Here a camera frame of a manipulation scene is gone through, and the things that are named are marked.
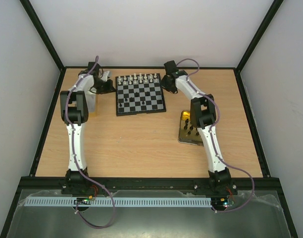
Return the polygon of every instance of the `purple cable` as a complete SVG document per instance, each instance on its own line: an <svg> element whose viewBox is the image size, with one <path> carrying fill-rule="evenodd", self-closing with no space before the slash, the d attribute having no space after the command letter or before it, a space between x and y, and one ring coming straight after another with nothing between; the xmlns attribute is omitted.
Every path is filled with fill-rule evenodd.
<svg viewBox="0 0 303 238"><path fill-rule="evenodd" d="M198 66L198 69L197 69L196 71L194 71L194 72L192 72L192 73L190 73L190 74L187 75L187 83L188 83L188 85L189 85L195 92L198 92L199 95L205 97L205 98L208 99L210 102L212 102L212 103L214 104L216 110L217 110L217 119L216 119L216 121L210 126L210 129L209 129L209 131L210 131L210 137L211 137L211 141L212 141L212 145L213 145L213 148L214 148L214 151L215 151L215 153L216 153L217 158L218 158L223 164L225 164L227 167L230 167L230 168L235 169L235 170L239 170L239 171L241 171L241 172L247 174L247 175L250 177L251 181L252 181L252 192L251 192L251 195L250 195L249 198L246 200L246 202L244 202L241 206L239 206L239 207L237 207L237 208L234 208L234 209L232 209L232 210L226 210L226 211L217 211L214 207L212 207L212 209L213 209L213 211L214 211L215 213L235 212L235 211L237 211L237 210L242 209L244 206L246 206L246 204L248 204L248 203L251 201L251 199L253 198L254 192L255 192L255 182L254 182L254 179L252 178L252 176L251 176L247 171L227 164L225 161L223 161L223 159L222 159L220 156L218 156L217 149L216 149L216 145L215 145L215 142L214 142L214 139L213 139L213 134L212 134L212 130L211 130L211 129L212 129L213 126L215 126L215 125L220 121L220 117L221 117L220 109L219 109L218 105L216 104L216 102L214 102L214 101L213 101L210 97L208 97L206 94L202 93L201 90L198 89L198 88L192 83L192 81L191 81L190 78L189 78L190 75L193 75L193 74L197 73L197 72L200 70L200 65L199 65L199 63L198 63L197 61L195 61L194 59L189 59L189 58L187 58L187 59L183 59L183 60L179 61L179 62L177 63L177 66L178 66L178 64L180 64L181 62L186 61L186 60L191 60L191 61L195 62L195 63L197 64L197 66Z"/></svg>
<svg viewBox="0 0 303 238"><path fill-rule="evenodd" d="M82 221L83 221L86 225L88 225L89 227L94 228L94 229L103 229L103 228L106 228L106 227L111 226L111 225L112 225L112 222L114 221L115 212L116 212L115 202L114 202L114 199L113 199L113 197L112 197L112 194L105 188L104 185L102 185L102 184L100 184L100 183L94 181L93 179L87 177L87 176L81 171L81 169L80 169L80 167L79 167L79 164L78 164L78 162L77 162L77 157L76 157L75 148L74 148L74 126L73 126L73 123L71 122L71 120L70 120L69 117L68 117L69 99L70 99L70 96L71 96L72 92L78 87L78 85L82 82L82 80L83 80L84 78L86 78L87 76L90 75L90 73L94 70L95 66L97 65L98 61L99 61L99 56L96 56L96 62L95 62L95 64L93 65L93 67L89 70L88 73L86 73L84 76L81 76L81 77L77 80L76 84L75 84L75 85L72 87L72 89L69 91L68 96L67 96L66 105L65 105L65 117L66 117L68 123L69 123L69 124L71 125L71 127L72 127L72 130L71 130L71 148L72 148L72 154L73 154L73 158L74 158L74 163L76 164L79 173L80 173L80 174L82 175L82 177L84 177L85 179L89 180L90 182L92 182L92 183L94 183L94 184L100 186L102 189L104 189L104 190L107 192L107 194L109 195L109 197L111 198L112 205L113 205L113 215L112 215L111 219L108 221L108 223L107 223L106 225L104 225L104 226L96 226L96 225L93 225L92 223L88 222L88 221L80 214L80 212L79 212L79 210L78 210L78 206L79 206L80 203L77 203L77 205L76 205L76 213L81 217Z"/></svg>

